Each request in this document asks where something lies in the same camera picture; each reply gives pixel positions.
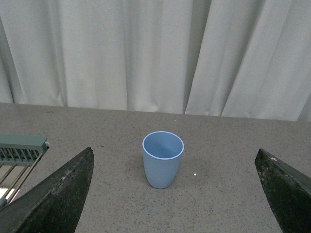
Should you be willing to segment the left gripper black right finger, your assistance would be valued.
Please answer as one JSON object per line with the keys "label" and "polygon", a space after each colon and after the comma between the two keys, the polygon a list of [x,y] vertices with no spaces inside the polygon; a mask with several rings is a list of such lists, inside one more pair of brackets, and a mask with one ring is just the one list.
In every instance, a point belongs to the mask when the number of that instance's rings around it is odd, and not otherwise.
{"label": "left gripper black right finger", "polygon": [[284,233],[311,231],[311,178],[259,149],[257,173],[269,206]]}

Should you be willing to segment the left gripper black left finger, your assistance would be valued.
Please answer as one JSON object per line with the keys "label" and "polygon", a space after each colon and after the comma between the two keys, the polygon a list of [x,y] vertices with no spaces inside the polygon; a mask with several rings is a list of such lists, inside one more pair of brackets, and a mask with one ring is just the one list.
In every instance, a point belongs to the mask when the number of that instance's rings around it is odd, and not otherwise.
{"label": "left gripper black left finger", "polygon": [[73,233],[91,184],[94,154],[81,151],[0,211],[2,233]]}

